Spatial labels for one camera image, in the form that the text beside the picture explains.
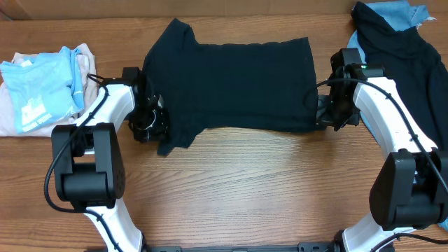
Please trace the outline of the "black t-shirt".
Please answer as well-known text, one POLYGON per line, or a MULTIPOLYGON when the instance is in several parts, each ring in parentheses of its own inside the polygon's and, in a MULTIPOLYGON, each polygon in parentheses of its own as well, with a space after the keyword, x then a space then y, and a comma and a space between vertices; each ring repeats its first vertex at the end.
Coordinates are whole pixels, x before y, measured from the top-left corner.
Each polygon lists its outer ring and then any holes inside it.
POLYGON ((303 133, 316 124, 317 87, 307 38, 252 44, 201 44, 172 20, 149 50, 143 72, 170 121, 159 155, 187 148, 205 129, 239 127, 303 133))

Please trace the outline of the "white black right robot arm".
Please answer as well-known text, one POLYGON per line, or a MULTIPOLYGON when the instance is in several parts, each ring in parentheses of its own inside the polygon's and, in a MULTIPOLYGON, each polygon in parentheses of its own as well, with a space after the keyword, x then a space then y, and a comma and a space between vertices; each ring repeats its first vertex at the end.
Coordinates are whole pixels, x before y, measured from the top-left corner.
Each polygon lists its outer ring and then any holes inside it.
POLYGON ((415 230, 447 219, 447 152, 419 128, 383 66, 362 63, 356 48, 341 49, 330 63, 332 73, 324 81, 330 92, 318 97, 317 125, 339 130, 366 118, 385 162, 365 217, 331 242, 300 243, 297 249, 393 251, 402 237, 422 239, 415 230))

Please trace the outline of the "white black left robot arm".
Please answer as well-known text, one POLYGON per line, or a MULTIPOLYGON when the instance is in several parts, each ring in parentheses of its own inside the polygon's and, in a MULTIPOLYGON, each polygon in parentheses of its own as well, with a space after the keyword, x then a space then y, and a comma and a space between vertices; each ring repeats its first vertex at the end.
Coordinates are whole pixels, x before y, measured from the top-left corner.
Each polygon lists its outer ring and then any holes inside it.
POLYGON ((52 130, 45 200, 56 211, 87 216, 107 251, 148 251, 123 199, 126 178, 117 131, 127 121, 135 140, 164 141, 168 112, 137 67, 125 67, 119 78, 91 73, 87 78, 99 86, 98 98, 74 123, 52 130))

